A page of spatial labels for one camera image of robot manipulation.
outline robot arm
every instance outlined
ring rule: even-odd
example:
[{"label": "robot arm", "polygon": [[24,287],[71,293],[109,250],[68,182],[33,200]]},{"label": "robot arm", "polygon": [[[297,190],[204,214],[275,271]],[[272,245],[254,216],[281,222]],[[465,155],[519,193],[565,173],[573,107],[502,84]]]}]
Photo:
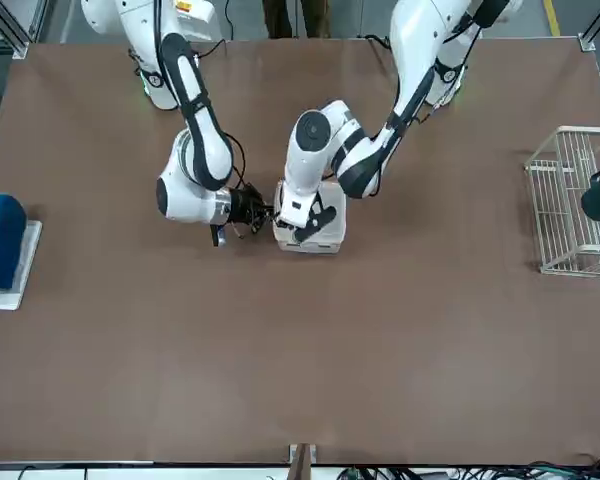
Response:
[{"label": "robot arm", "polygon": [[[522,0],[399,0],[390,27],[399,85],[389,117],[382,129],[369,137],[342,101],[320,112],[305,112],[289,140],[279,220],[299,229],[307,226],[328,165],[347,196],[376,195],[391,156],[425,99],[435,108],[451,100],[459,86],[459,74],[464,71],[462,60],[478,28],[490,26],[500,14],[510,16],[521,3]],[[456,35],[454,27],[457,29],[466,20],[465,12],[474,7],[477,8],[468,24],[474,28],[466,28],[464,36]],[[451,67],[442,64],[438,58],[441,53],[446,54]],[[311,144],[316,150],[308,151],[305,146],[309,135],[322,139],[321,143]]]},{"label": "robot arm", "polygon": [[124,31],[151,101],[163,110],[179,107],[184,117],[187,129],[176,137],[157,181],[160,212],[172,220],[212,225],[216,245],[222,243],[226,223],[259,230],[269,210],[257,190],[225,187],[233,151],[218,124],[197,55],[180,31],[173,1],[82,0],[82,7],[97,32]]},{"label": "robot arm", "polygon": [[[382,129],[369,137],[342,101],[320,113],[303,114],[289,141],[281,221],[294,227],[306,226],[317,191],[316,178],[321,177],[329,162],[347,196],[364,198],[376,192],[391,155],[431,89],[438,50],[469,3],[470,0],[398,1],[391,16],[390,40],[399,91],[389,117]],[[310,124],[308,115],[314,116]],[[319,116],[324,116],[324,120],[318,120]],[[311,153],[322,157],[322,162],[311,162],[319,171],[309,175],[307,170],[314,167],[306,160],[309,154],[303,140],[316,130],[321,130],[321,138],[327,140],[320,144],[319,153]]]}]

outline brown table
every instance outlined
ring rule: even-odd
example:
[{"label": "brown table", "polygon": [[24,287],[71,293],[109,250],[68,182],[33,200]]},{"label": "brown table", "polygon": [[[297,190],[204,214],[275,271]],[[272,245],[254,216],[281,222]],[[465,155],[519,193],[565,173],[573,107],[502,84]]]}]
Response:
[{"label": "brown table", "polygon": [[[303,110],[342,98],[372,132],[396,87],[364,41],[232,42],[202,70],[269,195]],[[600,455],[600,279],[536,271],[522,169],[561,124],[600,126],[594,56],[480,41],[381,195],[349,203],[336,257],[269,232],[214,249],[156,208],[183,122],[126,49],[32,46],[0,112],[0,191],[44,223],[22,307],[0,313],[0,460]]]}]

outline wire basket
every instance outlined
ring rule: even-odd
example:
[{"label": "wire basket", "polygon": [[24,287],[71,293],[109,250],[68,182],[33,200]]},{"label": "wire basket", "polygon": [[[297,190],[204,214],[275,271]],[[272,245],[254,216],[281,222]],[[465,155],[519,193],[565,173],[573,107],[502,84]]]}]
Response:
[{"label": "wire basket", "polygon": [[542,273],[600,275],[600,222],[580,198],[600,165],[600,128],[560,127],[525,163],[536,219]]}]

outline blue sponge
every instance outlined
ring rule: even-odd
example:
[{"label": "blue sponge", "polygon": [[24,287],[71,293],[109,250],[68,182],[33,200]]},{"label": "blue sponge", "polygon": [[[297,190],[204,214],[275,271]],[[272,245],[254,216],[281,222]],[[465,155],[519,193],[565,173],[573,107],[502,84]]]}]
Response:
[{"label": "blue sponge", "polygon": [[15,198],[0,194],[0,290],[9,290],[20,260],[27,214]]}]

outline white box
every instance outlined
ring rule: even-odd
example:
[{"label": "white box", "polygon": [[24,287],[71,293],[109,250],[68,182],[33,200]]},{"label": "white box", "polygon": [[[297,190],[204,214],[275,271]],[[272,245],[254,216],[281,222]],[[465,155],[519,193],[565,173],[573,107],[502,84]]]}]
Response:
[{"label": "white box", "polygon": [[[280,211],[280,189],[282,180],[276,188],[274,211]],[[301,253],[338,253],[347,230],[347,197],[342,187],[335,182],[321,182],[318,192],[325,208],[336,208],[336,218],[315,235],[302,243],[297,243],[293,237],[293,229],[279,227],[273,223],[273,235],[282,250]]]},{"label": "white box", "polygon": [[20,246],[20,259],[13,277],[13,286],[10,290],[0,290],[0,310],[17,310],[20,308],[41,232],[42,222],[27,220]]}]

